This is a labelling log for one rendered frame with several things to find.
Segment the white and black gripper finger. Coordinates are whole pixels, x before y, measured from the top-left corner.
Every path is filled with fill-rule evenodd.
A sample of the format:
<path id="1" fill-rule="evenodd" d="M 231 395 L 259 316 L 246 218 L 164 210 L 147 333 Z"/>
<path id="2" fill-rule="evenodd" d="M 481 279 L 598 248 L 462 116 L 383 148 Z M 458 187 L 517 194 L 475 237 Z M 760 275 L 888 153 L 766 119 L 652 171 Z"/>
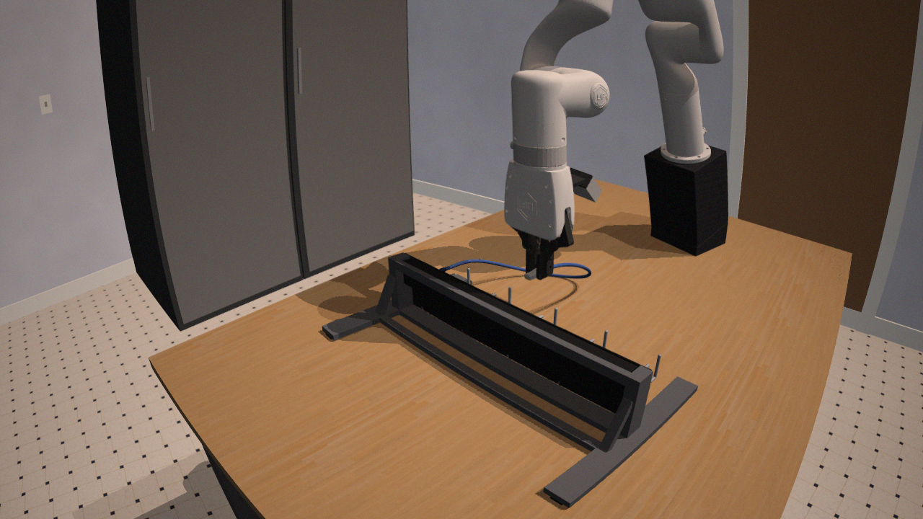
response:
<path id="1" fill-rule="evenodd" d="M 536 265 L 536 256 L 540 253 L 540 238 L 534 236 L 533 234 L 521 232 L 520 230 L 513 228 L 522 239 L 522 247 L 526 249 L 526 273 L 531 272 L 535 269 Z"/>
<path id="2" fill-rule="evenodd" d="M 573 231 L 571 231 L 568 214 L 565 210 L 565 223 L 560 237 L 550 242 L 545 239 L 540 241 L 540 254 L 536 256 L 536 278 L 543 280 L 550 276 L 554 269 L 554 251 L 557 251 L 558 247 L 568 247 L 573 244 Z"/>

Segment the blue patch cord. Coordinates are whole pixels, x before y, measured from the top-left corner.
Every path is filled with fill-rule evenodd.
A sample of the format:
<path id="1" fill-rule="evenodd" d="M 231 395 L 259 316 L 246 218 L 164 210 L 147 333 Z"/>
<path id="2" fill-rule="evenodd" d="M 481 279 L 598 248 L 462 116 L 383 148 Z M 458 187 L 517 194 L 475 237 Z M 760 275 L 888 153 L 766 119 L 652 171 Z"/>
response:
<path id="1" fill-rule="evenodd" d="M 446 268 L 441 268 L 441 269 L 439 269 L 439 270 L 443 270 L 443 272 L 445 272 L 446 270 L 450 270 L 450 269 L 452 269 L 452 268 L 456 268 L 456 267 L 458 267 L 458 266 L 460 266 L 460 265 L 462 265 L 462 264 L 474 263 L 474 262 L 487 263 L 487 264 L 494 264 L 494 265 L 501 266 L 501 267 L 504 267 L 504 268 L 511 268 L 511 269 L 514 269 L 514 270 L 523 270 L 524 272 L 526 272 L 526 269 L 525 269 L 525 268 L 518 268 L 518 267 L 512 266 L 512 265 L 510 265 L 510 264 L 503 264 L 503 263 L 499 263 L 499 262 L 489 262 L 489 260 L 484 260 L 484 259 L 468 259 L 468 260 L 465 260 L 464 262 L 457 262 L 457 263 L 455 263 L 455 264 L 451 264 L 451 266 L 448 266 L 448 267 L 446 267 Z M 560 268 L 560 267 L 576 267 L 576 268 L 581 268 L 581 269 L 587 270 L 589 273 L 588 273 L 587 275 L 553 275 L 553 273 L 552 273 L 550 276 L 552 276 L 552 277 L 557 277 L 557 278 L 572 278 L 572 279 L 588 278 L 589 276 L 591 276 L 591 270 L 590 270 L 589 268 L 587 268 L 586 266 L 581 265 L 581 264 L 576 264 L 576 263 L 558 263 L 558 264 L 554 264 L 554 268 Z"/>

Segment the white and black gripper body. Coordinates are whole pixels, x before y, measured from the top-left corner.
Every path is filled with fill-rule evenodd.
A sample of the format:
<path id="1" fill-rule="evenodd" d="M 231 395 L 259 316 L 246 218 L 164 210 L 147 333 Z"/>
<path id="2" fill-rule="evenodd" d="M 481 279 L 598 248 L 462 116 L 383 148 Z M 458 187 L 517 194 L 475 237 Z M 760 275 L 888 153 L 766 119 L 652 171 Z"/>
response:
<path id="1" fill-rule="evenodd" d="M 568 209 L 567 209 L 568 208 Z M 571 231 L 575 206 L 570 167 L 525 167 L 510 160 L 505 176 L 505 222 L 540 239 L 560 237 L 568 214 Z"/>

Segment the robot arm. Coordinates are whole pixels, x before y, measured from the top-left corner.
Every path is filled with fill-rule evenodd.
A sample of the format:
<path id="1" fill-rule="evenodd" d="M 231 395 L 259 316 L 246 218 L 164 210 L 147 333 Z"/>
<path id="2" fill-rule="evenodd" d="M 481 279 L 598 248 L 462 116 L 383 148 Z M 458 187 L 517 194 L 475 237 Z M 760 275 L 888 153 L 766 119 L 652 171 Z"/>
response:
<path id="1" fill-rule="evenodd" d="M 637 2 L 645 16 L 655 20 L 646 27 L 645 39 L 655 64 L 665 126 L 661 155 L 680 164 L 705 161 L 711 148 L 705 143 L 697 79 L 686 63 L 718 63 L 724 56 L 715 2 Z M 566 164 L 566 118 L 597 116 L 609 104 L 609 86 L 598 74 L 554 64 L 568 40 L 609 21 L 612 4 L 613 0 L 558 0 L 527 40 L 521 71 L 511 79 L 510 146 L 518 164 Z M 573 168 L 570 173 L 575 195 L 596 203 L 602 190 L 593 175 Z"/>

